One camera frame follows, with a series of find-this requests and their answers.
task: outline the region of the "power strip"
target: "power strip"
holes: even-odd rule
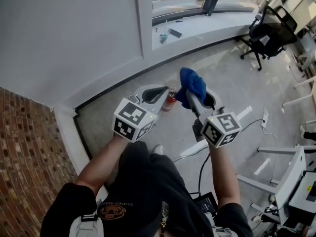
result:
[[[266,126],[267,126],[268,116],[269,116],[269,113],[267,113],[266,111],[264,111],[264,112],[263,112],[263,118],[262,118],[264,121],[261,122],[261,126],[262,126],[263,128],[266,128]]]

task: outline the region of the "black office chair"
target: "black office chair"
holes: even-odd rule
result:
[[[277,56],[285,50],[285,45],[296,42],[297,38],[294,34],[296,27],[297,23],[282,6],[275,9],[265,6],[262,16],[257,15],[249,27],[250,40],[237,38],[251,48],[240,58],[243,60],[245,55],[254,52],[259,64],[258,71],[261,71],[259,54],[262,55],[262,59]]]

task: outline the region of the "brick wall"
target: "brick wall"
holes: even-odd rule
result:
[[[39,236],[58,191],[76,178],[54,112],[0,88],[0,139],[0,236]]]

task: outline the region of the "concrete floor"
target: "concrete floor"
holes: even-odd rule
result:
[[[112,137],[113,113],[123,97],[132,94],[144,84],[157,83],[180,88],[179,71],[182,67],[194,69],[207,86],[219,95],[223,104],[236,114],[251,106],[253,111],[241,120],[243,127],[262,118],[263,106],[273,93],[266,106],[269,113],[266,132],[272,132],[278,137],[280,147],[293,147],[297,143],[312,144],[311,141],[302,140],[299,131],[299,126],[306,120],[315,119],[312,102],[290,106],[284,113],[281,107],[282,103],[310,92],[309,85],[300,90],[293,88],[293,85],[297,84],[296,79],[300,81],[302,76],[292,60],[295,48],[290,47],[286,53],[270,60],[262,60],[261,72],[256,70],[258,65],[253,54],[247,55],[244,60],[240,59],[239,56],[245,48],[241,42],[233,40],[192,53],[125,83],[81,109],[78,122],[91,153],[95,155]],[[176,159],[185,149],[196,143],[192,132],[196,117],[180,103],[176,103],[170,112],[161,111],[159,117],[157,125],[142,140],[147,143],[149,149],[158,143],[163,144],[164,154]],[[267,184],[272,176],[280,180],[291,157],[258,153],[259,146],[277,146],[277,141],[271,135],[264,135],[260,122],[257,122],[227,146],[236,172]],[[176,162],[189,192],[198,190],[198,174],[207,154],[208,150],[204,150],[196,156]],[[307,163],[312,157],[314,156],[307,155]],[[258,175],[254,175],[268,158],[270,162]],[[210,164],[207,164],[202,175],[201,192],[205,194],[209,191],[213,191],[212,170]],[[268,195],[244,184],[240,184],[240,192],[242,206],[253,228],[257,222],[250,220],[258,212],[250,205],[253,202],[268,205]],[[260,224],[254,231],[255,236],[261,234],[268,225]]]

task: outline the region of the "blue cloth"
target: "blue cloth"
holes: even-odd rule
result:
[[[204,102],[206,97],[206,84],[194,70],[182,68],[180,70],[180,82],[181,89],[176,94],[176,99],[182,103],[184,108],[191,109],[186,95],[187,89]]]

